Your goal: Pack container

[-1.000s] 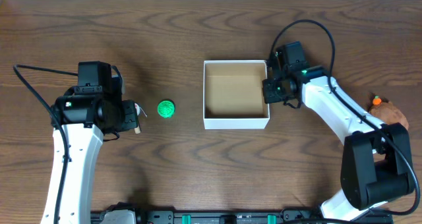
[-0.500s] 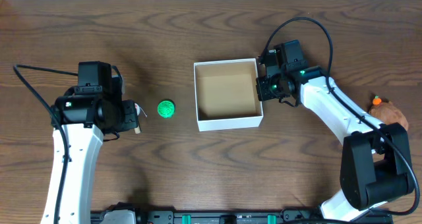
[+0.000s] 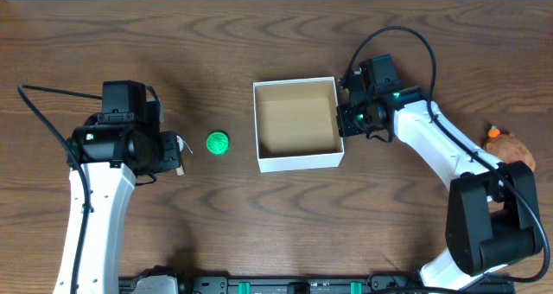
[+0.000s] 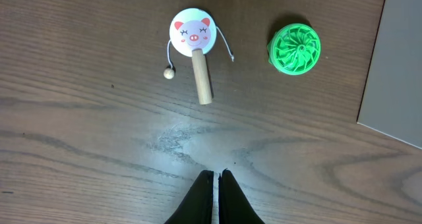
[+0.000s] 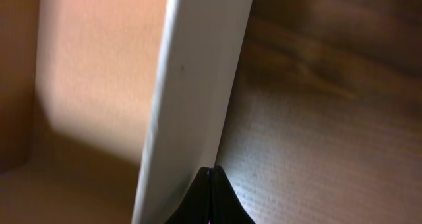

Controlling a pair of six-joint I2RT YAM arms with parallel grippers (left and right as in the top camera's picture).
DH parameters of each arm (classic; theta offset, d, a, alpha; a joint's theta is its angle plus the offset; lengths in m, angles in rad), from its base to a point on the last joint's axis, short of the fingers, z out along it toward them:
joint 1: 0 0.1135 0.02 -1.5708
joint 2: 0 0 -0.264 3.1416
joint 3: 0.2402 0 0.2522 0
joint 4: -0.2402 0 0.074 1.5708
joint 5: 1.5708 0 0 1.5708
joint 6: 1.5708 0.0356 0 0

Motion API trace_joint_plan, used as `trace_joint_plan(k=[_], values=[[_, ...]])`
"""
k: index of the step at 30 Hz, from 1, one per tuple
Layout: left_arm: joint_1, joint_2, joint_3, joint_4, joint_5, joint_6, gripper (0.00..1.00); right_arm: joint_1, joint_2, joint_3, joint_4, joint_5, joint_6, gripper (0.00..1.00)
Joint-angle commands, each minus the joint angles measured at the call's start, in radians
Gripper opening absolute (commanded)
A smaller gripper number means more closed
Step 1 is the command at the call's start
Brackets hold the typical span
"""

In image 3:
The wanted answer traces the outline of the brown plush capybara with orange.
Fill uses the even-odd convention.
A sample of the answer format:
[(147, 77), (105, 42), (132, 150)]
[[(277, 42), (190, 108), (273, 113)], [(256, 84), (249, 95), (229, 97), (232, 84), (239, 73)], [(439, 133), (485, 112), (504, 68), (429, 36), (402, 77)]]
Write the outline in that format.
[(509, 132), (502, 132), (500, 128), (492, 126), (487, 132), (487, 139), (483, 150), (495, 155), (505, 163), (522, 161), (532, 172), (536, 169), (536, 162), (528, 148)]

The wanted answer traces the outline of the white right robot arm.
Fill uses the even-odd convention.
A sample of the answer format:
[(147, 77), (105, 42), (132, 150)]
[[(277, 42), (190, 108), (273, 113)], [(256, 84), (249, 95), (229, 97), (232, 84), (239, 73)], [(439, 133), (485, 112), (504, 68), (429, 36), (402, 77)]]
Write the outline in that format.
[(447, 248), (419, 271), (429, 290), (462, 291), (495, 278), (505, 266), (538, 253), (550, 263), (539, 218), (535, 177), (521, 160), (506, 163), (480, 148), (442, 115), (418, 86), (404, 87), (385, 54), (348, 68), (340, 80), (349, 100), (337, 109), (342, 137), (364, 134), (409, 145), (447, 187)]

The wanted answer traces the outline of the pig face wooden rattle drum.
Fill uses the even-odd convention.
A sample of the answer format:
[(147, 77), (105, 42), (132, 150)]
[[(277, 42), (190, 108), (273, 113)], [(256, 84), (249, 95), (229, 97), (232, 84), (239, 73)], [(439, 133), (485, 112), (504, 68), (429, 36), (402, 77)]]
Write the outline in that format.
[(183, 153), (186, 150), (190, 154), (193, 154), (194, 152), (192, 151), (188, 143), (181, 136), (179, 135), (176, 136), (176, 142), (178, 143), (178, 148), (179, 148), (180, 165), (175, 169), (175, 171), (178, 176), (183, 176), (185, 174)]

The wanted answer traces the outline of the green plastic spinning disc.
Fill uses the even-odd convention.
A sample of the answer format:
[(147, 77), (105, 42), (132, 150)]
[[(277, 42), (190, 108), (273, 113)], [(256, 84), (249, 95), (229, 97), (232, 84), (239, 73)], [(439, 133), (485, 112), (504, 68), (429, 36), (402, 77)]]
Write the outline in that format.
[(214, 131), (207, 137), (206, 147), (216, 156), (224, 155), (230, 148), (230, 139), (223, 131)]

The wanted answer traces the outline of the white cardboard box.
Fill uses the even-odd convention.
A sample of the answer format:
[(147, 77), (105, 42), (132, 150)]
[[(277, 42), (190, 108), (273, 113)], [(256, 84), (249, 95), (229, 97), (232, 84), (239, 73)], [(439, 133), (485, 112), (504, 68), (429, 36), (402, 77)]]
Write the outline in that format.
[(262, 173), (340, 165), (344, 144), (333, 77), (255, 82), (252, 89)]

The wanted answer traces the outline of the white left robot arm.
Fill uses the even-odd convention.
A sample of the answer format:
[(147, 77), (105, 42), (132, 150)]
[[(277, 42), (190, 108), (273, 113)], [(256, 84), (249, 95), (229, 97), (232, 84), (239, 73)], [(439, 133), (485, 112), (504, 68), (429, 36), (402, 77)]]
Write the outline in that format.
[(102, 110), (67, 140), (71, 205), (54, 287), (57, 293), (117, 293), (124, 219), (139, 176), (183, 175), (182, 139), (161, 131), (162, 105), (150, 86), (103, 85)]

